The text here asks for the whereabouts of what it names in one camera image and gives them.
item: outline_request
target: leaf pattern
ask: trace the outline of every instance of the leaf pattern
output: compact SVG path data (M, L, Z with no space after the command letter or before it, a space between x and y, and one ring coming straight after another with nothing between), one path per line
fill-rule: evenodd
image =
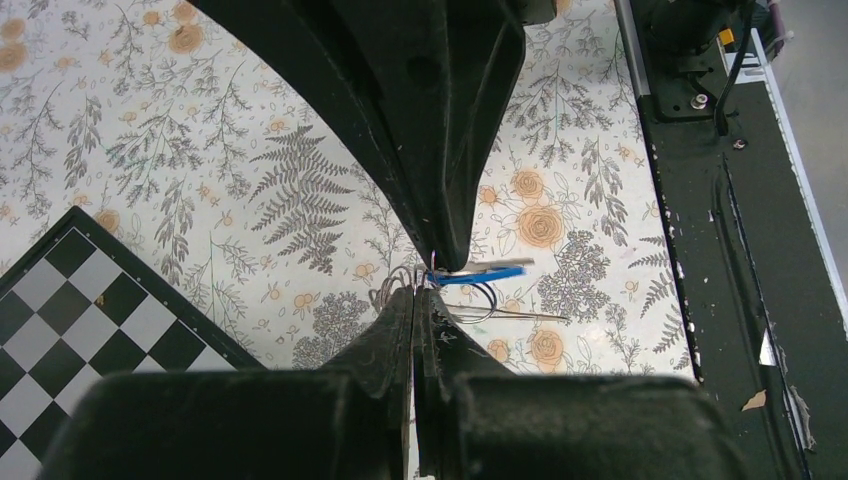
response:
M273 227L266 244L276 243L292 237L278 255L286 256L300 252L298 263L309 262L310 269L331 274L331 255L334 245L342 233L334 230L343 223L337 217L347 206L328 195L353 192L336 182L335 177L347 174L347 167L331 162L318 149L324 137L307 134L311 126L298 127L290 134L269 140L279 148L255 157L251 162L273 162L262 181L256 186L250 200L274 188L275 194L267 200L262 218L253 226L253 231Z
M423 260L315 110L179 1L3 3L27 55L0 73L0 269L77 205L265 365L317 367ZM202 41L172 48L181 27ZM527 29L470 245L535 261L493 284L503 310L560 317L469 327L513 371L692 377L625 60L603 0Z
M65 169L68 172L65 174L65 188L76 186L88 172L88 160L83 158L83 154L90 155L92 150L100 146L97 124L103 119L102 109L97 97L89 98L86 95L85 107L71 120L68 133L71 149L65 156Z

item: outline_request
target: peeling paint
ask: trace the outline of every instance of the peeling paint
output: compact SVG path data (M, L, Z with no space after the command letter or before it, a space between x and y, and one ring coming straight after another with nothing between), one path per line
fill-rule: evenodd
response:
M798 413L801 421L801 425L799 425L801 428L801 443L804 444L805 450L813 451L816 446L816 439L813 438L813 432L810 430L810 407L801 398L795 385L789 387L789 393L791 394L792 408Z

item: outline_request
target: checkerboard square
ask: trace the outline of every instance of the checkerboard square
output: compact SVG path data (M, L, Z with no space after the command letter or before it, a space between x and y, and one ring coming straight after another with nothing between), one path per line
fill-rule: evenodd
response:
M39 468L41 463L20 440L0 457L0 478L3 479L29 480L35 478Z
M65 283L65 277L53 265L41 259L12 287L33 311L37 311Z
M21 435L21 442L29 448L29 451L36 458L44 461L50 441L53 440L53 436L67 419L68 415L64 410L59 405L51 403Z
M31 316L32 309L17 293L7 293L0 300L0 346L5 345Z
M93 302L120 274L121 267L102 250L96 250L69 280Z
M121 326L127 317L147 297L145 292L126 273L121 273L95 302L115 325Z
M20 437L53 401L29 375L0 400L0 421Z
M26 372L5 350L0 350L0 398L23 378Z
M56 396L56 403L62 407L68 415L74 413L77 403L82 400L82 397L88 390L100 380L100 374L91 368L91 365L84 365L73 380L68 382L68 386L62 390L62 393Z
M61 338L53 348L32 367L29 375L41 385L51 397L59 395L85 365L85 360Z
M59 243L44 258L56 267L56 270L61 272L65 278L69 278L94 250L94 245L74 229L59 240Z
M58 339L59 335L36 313L6 342L3 349L28 372Z
M163 373L165 369L162 368L162 365L156 363L156 360L153 360L150 357L144 357L144 360L138 365L135 369L134 373Z
M150 349L150 356L165 370L182 371L194 363L205 344L182 323L175 322Z
M102 310L91 305L62 338L87 362L117 329Z
M138 308L127 317L127 320L121 325L121 330L133 339L139 347L148 351L176 320L176 315L171 313L155 297L148 295Z
M132 372L144 357L144 351L118 330L88 363L101 376L106 376L110 373Z
M18 439L17 435L12 433L3 422L0 422L0 457L6 453L6 450L9 449L12 445L14 445L15 441Z
M188 367L189 371L206 371L206 372L231 372L235 367L230 365L220 353L209 345L203 349L203 352L197 356L194 363Z
M59 335L64 334L83 312L91 305L70 282L65 282L59 290L38 309L38 315Z

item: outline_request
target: black cable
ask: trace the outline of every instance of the black cable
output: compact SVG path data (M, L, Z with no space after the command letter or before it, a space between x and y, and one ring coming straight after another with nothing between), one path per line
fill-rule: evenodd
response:
M739 51L736 52L736 58L733 59L733 66L730 67L730 75L727 78L727 83L724 84L724 89L721 91L721 95L718 97L718 103L716 103L715 106L713 123L715 124L716 131L720 137L724 137L729 133L727 118L724 116L724 106L727 104L727 98L730 96L730 91L733 90L733 86L736 85L736 79L739 78L739 72L742 70L742 63L745 61L745 54L748 51L748 45L751 43L751 29L753 28L755 7L756 3L753 0L749 0L748 3L742 7L742 28L744 29L742 32L742 44L739 46Z

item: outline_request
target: gray floor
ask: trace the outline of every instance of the gray floor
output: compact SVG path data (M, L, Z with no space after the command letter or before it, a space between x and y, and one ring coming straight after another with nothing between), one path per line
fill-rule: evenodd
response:
M783 0L795 39L774 61L843 284L848 285L848 1Z

